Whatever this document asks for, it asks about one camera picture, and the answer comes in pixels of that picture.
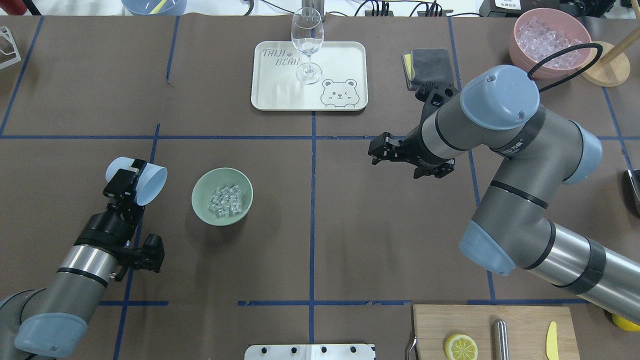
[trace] wooden disc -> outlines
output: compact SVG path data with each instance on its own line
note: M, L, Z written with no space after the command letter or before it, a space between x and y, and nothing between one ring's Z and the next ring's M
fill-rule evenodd
M608 42L594 41L602 45L602 56L605 56L613 45ZM585 64L588 64L596 56L596 49L591 50L591 54ZM593 64L587 71L581 75L590 82L604 87L618 86L627 80L631 71L631 65L627 55L621 53L615 59L611 60L607 64L603 64L600 61Z

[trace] wooden cutting board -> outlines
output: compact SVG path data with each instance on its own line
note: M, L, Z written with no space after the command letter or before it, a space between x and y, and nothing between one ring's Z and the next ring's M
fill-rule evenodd
M498 318L507 323L511 359L547 360L547 329L555 321L560 360L580 360L568 307L491 305L414 305L418 358L446 360L445 340L453 334L466 334L476 341L478 360L492 360L492 324Z

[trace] lemon slice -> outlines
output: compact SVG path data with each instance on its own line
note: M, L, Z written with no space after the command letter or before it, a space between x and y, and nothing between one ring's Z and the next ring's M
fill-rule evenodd
M478 346L476 342L464 334L449 336L444 343L444 353L449 360L476 360Z
M611 314L611 320L613 320L613 323L624 331L640 331L640 325L632 323L629 320L616 314Z

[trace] blue bowl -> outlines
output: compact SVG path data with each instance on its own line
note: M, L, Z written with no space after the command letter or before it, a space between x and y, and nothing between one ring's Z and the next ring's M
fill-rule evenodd
M187 7L187 0L167 0L160 12L149 14L160 0L122 0L124 7L133 15L171 15L178 16L184 14Z

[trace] brown table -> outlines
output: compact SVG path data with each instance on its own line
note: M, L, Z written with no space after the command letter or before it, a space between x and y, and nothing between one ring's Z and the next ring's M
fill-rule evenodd
M582 360L636 358L640 333L600 308L523 270L492 276L458 251L498 156L474 149L440 180L367 156L371 136L404 135L419 120L403 51L450 50L464 85L510 63L514 21L330 15L327 40L367 49L369 104L311 113L250 103L253 50L289 40L289 16L2 17L24 60L0 71L0 297L48 285L106 203L106 165L129 156L169 170L142 229L163 237L163 271L112 283L69 359L241 359L249 344L310 342L374 343L378 359L399 359L411 304L568 306ZM614 44L636 25L587 24ZM617 88L576 78L542 95L604 148L547 216L640 261L640 220L620 186L640 167L640 46L626 54L632 74ZM255 199L242 222L215 228L190 195L225 166L251 179Z

